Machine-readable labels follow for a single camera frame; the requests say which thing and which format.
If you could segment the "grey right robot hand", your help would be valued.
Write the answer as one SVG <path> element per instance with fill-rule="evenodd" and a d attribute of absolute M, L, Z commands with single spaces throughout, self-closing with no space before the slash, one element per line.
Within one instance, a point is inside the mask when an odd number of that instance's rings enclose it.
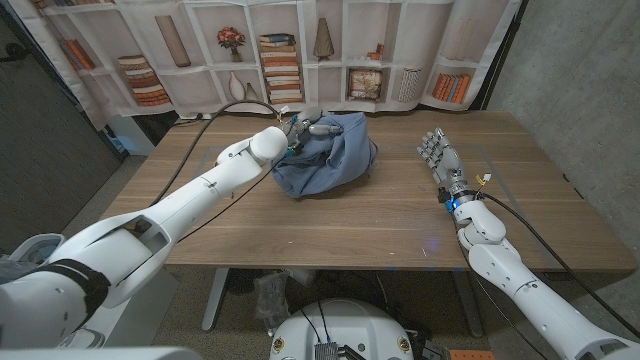
<path fill-rule="evenodd" d="M 474 199 L 476 191 L 468 185 L 459 154 L 441 128 L 423 136 L 417 151 L 432 170 L 440 203 L 451 201 L 460 205 Z"/>

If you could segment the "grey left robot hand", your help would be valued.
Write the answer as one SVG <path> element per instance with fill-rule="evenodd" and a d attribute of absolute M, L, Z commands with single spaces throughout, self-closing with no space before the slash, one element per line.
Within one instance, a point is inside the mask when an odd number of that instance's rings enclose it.
<path fill-rule="evenodd" d="M 281 130 L 285 133 L 288 141 L 284 157 L 296 156 L 301 153 L 303 145 L 299 137 L 305 132 L 309 132 L 313 136 L 336 135 L 343 132 L 342 126 L 317 125 L 319 119 L 325 115 L 328 115 L 327 111 L 319 107 L 312 107 L 293 115 L 289 121 L 282 124 Z"/>

